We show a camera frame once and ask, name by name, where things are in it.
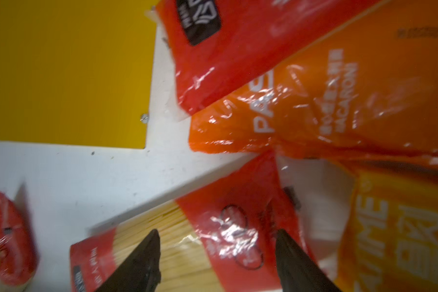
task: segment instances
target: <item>spaghetti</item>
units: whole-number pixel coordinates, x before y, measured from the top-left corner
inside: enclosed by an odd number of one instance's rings
[[[73,291],[93,292],[152,229],[161,239],[157,291],[278,289],[274,232],[300,242],[291,200],[280,189],[272,153],[238,172],[169,201],[70,249]]]

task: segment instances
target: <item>red plastic wrapper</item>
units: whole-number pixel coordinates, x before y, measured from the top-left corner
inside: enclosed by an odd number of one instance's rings
[[[438,167],[438,0],[392,0],[192,117],[190,147]]]
[[[22,291],[36,268],[26,224],[13,202],[0,192],[0,291]]]
[[[178,103],[194,114],[384,2],[161,0]]]
[[[97,289],[155,228],[162,275],[156,291],[279,289],[274,235],[280,228],[308,252],[274,154],[267,152],[225,178],[72,245],[73,291]]]

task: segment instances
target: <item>plastic packaging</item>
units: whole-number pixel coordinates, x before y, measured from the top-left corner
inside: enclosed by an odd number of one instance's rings
[[[12,201],[0,192],[0,292],[23,291],[37,268],[33,241]]]
[[[438,171],[344,164],[356,184],[339,251],[339,288],[438,291]]]
[[[275,233],[308,252],[272,152],[237,172],[169,201],[70,249],[72,289],[93,292],[152,230],[161,239],[156,291],[278,289]]]
[[[178,102],[194,114],[383,2],[161,0]]]
[[[192,117],[190,147],[438,164],[438,0],[392,0]]]

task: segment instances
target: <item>red package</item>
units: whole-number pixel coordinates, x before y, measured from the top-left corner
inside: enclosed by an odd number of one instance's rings
[[[194,114],[378,2],[161,0],[179,105]]]
[[[13,202],[0,192],[0,291],[4,286],[23,290],[36,268],[37,257],[25,222]]]
[[[308,251],[274,154],[267,152],[225,178],[72,245],[73,291],[97,289],[152,229],[161,239],[156,291],[279,289],[274,235],[280,228]]]

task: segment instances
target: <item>bag of macaroni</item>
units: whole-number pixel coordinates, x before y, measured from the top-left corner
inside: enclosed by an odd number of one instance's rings
[[[70,249],[73,292],[93,292],[152,230],[161,242],[156,291],[255,292],[280,288],[275,234],[308,252],[272,152],[199,190]]]
[[[177,101],[205,108],[386,0],[161,0]]]
[[[34,242],[26,222],[0,192],[0,292],[21,292],[37,268]]]
[[[192,117],[190,147],[438,164],[438,0],[392,0]]]
[[[438,170],[344,166],[356,184],[335,283],[344,292],[438,291]]]

